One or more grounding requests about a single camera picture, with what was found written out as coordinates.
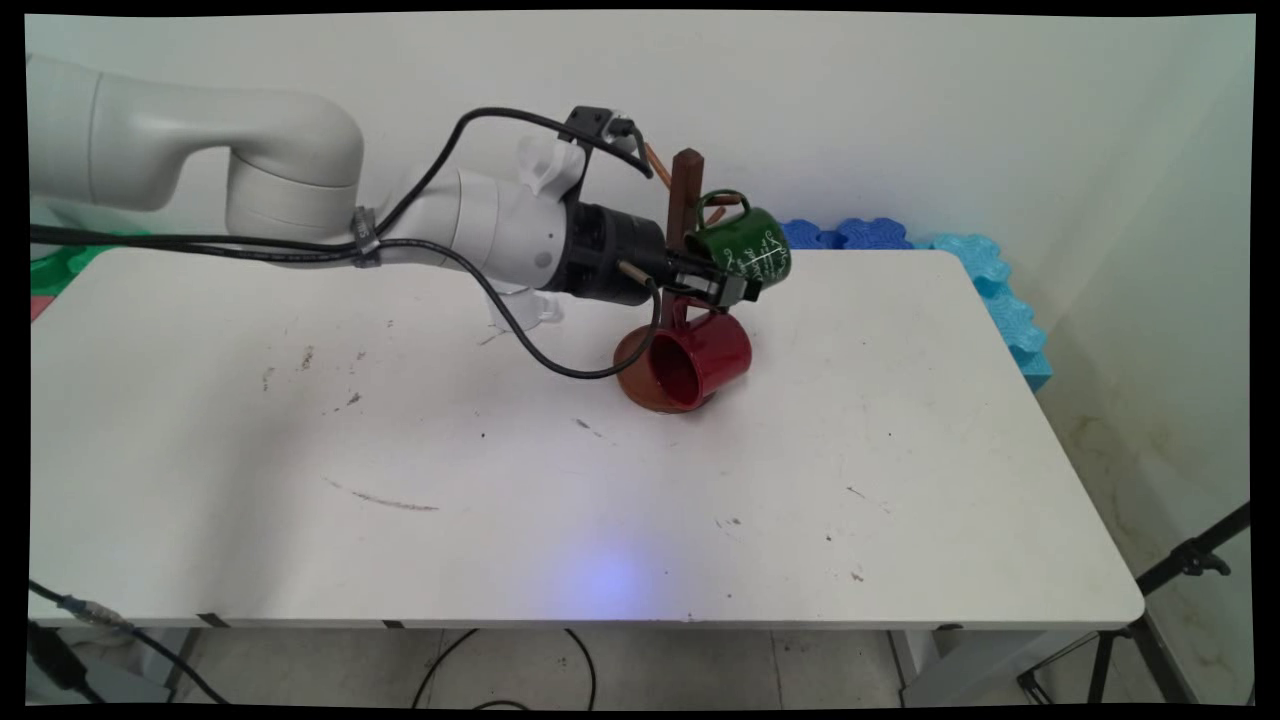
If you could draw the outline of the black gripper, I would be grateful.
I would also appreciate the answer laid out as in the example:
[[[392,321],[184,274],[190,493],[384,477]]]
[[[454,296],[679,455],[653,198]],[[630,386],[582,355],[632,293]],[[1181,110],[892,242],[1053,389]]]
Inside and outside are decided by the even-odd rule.
[[[708,307],[755,302],[760,281],[719,272],[709,259],[678,249],[666,250],[663,229],[653,220],[590,202],[570,202],[564,250],[559,259],[559,291],[577,299],[625,306],[652,300],[641,281],[620,269],[627,263],[654,281],[672,275],[664,290]]]

